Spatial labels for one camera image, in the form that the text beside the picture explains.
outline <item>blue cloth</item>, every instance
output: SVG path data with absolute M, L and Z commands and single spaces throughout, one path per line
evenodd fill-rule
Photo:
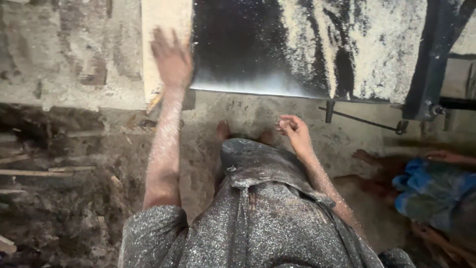
M 453 209 L 466 193 L 476 189 L 476 174 L 452 164 L 415 158 L 392 183 L 402 192 L 395 199 L 401 214 L 449 231 Z

